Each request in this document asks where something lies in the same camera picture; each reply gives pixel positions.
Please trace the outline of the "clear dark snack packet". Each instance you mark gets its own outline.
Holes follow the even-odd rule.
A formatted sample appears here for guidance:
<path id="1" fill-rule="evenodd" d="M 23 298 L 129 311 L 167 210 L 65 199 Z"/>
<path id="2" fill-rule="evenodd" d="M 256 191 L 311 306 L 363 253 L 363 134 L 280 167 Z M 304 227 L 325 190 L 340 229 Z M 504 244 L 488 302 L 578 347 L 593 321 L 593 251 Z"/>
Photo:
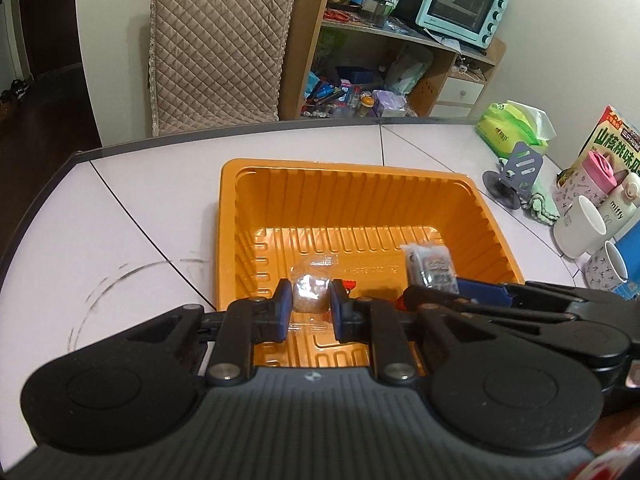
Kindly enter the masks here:
<path id="1" fill-rule="evenodd" d="M 456 270 L 448 248 L 439 243 L 401 246 L 409 285 L 434 288 L 441 292 L 459 292 Z"/>

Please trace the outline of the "brown candy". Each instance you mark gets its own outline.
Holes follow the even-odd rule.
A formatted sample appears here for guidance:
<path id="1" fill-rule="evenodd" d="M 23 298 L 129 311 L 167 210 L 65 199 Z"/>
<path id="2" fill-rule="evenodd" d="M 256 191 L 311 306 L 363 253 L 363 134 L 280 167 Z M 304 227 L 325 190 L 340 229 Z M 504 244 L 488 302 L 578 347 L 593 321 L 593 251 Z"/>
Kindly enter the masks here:
<path id="1" fill-rule="evenodd" d="M 334 256 L 309 256 L 292 266 L 292 314 L 288 330 L 296 334 L 326 332 L 331 322 L 329 284 Z"/>

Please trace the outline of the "large red snack packet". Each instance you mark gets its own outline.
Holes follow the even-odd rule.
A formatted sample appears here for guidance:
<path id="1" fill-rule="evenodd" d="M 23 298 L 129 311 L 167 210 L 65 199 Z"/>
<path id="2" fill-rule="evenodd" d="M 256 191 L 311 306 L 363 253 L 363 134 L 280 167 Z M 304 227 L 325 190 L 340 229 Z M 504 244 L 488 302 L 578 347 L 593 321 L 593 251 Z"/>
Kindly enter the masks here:
<path id="1" fill-rule="evenodd" d="M 407 311 L 407 307 L 405 304 L 405 299 L 403 296 L 400 296 L 395 302 L 395 309 L 401 311 Z"/>

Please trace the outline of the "small red candy packet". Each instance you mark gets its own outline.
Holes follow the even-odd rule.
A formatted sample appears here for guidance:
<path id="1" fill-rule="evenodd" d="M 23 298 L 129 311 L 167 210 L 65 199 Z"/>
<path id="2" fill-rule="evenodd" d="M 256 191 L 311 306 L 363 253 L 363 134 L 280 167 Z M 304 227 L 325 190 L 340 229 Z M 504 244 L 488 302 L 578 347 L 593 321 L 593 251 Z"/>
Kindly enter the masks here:
<path id="1" fill-rule="evenodd" d="M 357 287 L 357 282 L 354 280 L 344 280 L 343 286 L 345 287 L 346 290 L 350 292 L 351 290 Z"/>

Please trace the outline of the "green folded cloth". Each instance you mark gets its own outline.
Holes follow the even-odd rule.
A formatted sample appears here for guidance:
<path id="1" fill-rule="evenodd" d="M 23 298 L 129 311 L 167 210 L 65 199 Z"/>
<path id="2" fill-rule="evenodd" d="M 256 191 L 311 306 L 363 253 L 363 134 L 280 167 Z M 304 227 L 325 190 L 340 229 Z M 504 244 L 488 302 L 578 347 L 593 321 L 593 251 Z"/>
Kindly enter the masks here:
<path id="1" fill-rule="evenodd" d="M 533 184 L 529 198 L 521 199 L 521 207 L 529 218 L 544 226 L 553 226 L 560 218 L 549 191 L 538 181 Z"/>

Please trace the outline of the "orange plastic tray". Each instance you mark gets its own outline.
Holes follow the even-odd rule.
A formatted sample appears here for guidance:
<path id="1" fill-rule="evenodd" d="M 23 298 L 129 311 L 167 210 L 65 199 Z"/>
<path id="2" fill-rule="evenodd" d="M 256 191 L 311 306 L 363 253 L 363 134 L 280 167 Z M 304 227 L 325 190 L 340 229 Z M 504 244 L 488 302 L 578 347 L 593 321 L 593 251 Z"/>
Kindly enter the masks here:
<path id="1" fill-rule="evenodd" d="M 395 301 L 407 287 L 401 248 L 445 245 L 460 278 L 524 281 L 498 223 L 462 174 L 292 160 L 232 159 L 221 169 L 216 296 L 224 309 L 269 297 L 282 278 L 352 281 L 352 296 Z"/>

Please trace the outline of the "white mug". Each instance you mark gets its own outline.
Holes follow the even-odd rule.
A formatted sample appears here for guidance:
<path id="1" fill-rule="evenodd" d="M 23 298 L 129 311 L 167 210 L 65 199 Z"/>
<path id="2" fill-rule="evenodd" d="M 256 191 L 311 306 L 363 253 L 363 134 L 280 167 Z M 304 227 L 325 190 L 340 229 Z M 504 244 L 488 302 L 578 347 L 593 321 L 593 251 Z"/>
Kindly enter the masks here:
<path id="1" fill-rule="evenodd" d="M 562 255 L 578 258 L 605 236 L 606 226 L 598 208 L 579 195 L 555 222 L 552 236 Z"/>

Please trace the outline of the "patterned mug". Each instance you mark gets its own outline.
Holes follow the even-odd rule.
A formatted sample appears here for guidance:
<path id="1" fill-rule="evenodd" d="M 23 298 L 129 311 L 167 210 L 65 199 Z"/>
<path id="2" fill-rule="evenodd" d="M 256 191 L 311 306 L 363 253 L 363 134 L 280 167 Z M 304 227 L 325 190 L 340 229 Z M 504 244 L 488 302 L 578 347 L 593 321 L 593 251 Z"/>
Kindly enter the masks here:
<path id="1" fill-rule="evenodd" d="M 589 288 L 612 292 L 628 281 L 624 258 L 616 245 L 607 240 L 587 261 L 584 277 Z"/>

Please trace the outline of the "white miffy thermos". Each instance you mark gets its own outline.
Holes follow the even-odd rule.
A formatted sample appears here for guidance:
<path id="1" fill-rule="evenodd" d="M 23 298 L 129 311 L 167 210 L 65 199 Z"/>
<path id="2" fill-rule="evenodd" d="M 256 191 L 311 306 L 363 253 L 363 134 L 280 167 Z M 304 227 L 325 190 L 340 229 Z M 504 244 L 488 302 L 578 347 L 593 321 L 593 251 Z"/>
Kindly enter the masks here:
<path id="1" fill-rule="evenodd" d="M 604 238 L 609 240 L 632 218 L 639 205 L 640 179 L 638 174 L 628 174 L 599 206 L 605 223 Z"/>

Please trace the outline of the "pink lidded cup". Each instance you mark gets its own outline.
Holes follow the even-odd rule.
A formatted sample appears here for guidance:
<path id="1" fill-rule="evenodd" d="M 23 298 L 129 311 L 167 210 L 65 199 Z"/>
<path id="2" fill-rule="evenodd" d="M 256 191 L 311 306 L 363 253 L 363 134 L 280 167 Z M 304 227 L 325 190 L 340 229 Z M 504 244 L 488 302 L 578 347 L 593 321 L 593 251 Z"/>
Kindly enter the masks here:
<path id="1" fill-rule="evenodd" d="M 599 207 L 616 185 L 610 161 L 600 152 L 589 151 L 559 185 L 553 199 L 559 214 L 565 214 L 579 196 L 584 196 L 594 206 Z"/>

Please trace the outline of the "green tissue pack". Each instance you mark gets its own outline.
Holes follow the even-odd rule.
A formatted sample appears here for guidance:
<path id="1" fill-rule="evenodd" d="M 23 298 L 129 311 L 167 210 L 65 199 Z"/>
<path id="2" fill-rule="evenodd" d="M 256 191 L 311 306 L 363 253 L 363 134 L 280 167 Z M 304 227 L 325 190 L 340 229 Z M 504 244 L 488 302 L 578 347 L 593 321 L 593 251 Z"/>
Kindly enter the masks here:
<path id="1" fill-rule="evenodd" d="M 504 159 L 518 142 L 544 155 L 556 137 L 544 110 L 514 101 L 491 103 L 480 116 L 475 131 L 491 151 Z"/>

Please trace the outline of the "sunflower seed bag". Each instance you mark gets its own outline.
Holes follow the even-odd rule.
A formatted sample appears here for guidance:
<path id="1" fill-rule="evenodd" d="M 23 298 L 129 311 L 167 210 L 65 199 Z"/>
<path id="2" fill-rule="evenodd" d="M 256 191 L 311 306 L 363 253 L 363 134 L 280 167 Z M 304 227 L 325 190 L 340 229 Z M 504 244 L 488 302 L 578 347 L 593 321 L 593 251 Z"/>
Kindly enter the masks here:
<path id="1" fill-rule="evenodd" d="M 558 188 L 574 174 L 588 153 L 592 151 L 602 154 L 610 162 L 616 174 L 621 171 L 627 171 L 631 174 L 639 173 L 639 129 L 627 122 L 614 107 L 608 105 L 590 136 L 585 140 L 574 164 L 556 176 Z"/>

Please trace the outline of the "wooden shelf unit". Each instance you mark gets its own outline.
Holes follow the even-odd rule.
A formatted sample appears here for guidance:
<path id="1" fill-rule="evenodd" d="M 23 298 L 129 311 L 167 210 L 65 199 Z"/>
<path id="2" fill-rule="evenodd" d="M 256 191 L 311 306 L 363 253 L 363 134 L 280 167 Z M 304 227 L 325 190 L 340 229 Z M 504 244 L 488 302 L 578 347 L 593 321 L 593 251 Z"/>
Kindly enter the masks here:
<path id="1" fill-rule="evenodd" d="M 506 46 L 494 37 L 480 50 L 416 26 L 422 0 L 364 0 L 358 9 L 334 9 L 328 0 L 294 0 L 278 114 L 282 120 L 326 104 L 306 103 L 304 90 L 313 70 L 334 84 L 362 90 L 385 88 L 408 98 L 426 117 L 446 104 L 470 108 L 484 91 Z"/>

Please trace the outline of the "beige quilted chair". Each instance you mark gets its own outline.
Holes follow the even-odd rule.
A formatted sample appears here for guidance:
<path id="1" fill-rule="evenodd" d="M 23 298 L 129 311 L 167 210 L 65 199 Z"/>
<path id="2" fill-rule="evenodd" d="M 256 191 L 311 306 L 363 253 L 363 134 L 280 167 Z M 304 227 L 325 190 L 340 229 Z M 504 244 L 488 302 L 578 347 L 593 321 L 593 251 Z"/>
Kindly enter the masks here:
<path id="1" fill-rule="evenodd" d="M 278 118 L 294 0 L 151 0 L 153 136 Z"/>

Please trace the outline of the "mint toaster oven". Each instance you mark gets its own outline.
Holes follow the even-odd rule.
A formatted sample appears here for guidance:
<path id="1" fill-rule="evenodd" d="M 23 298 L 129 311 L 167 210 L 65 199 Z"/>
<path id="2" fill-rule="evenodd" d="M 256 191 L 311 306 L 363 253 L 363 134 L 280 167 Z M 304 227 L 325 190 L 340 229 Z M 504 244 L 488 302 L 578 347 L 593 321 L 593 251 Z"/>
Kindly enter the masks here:
<path id="1" fill-rule="evenodd" d="M 416 26 L 487 50 L 509 0 L 422 0 Z"/>

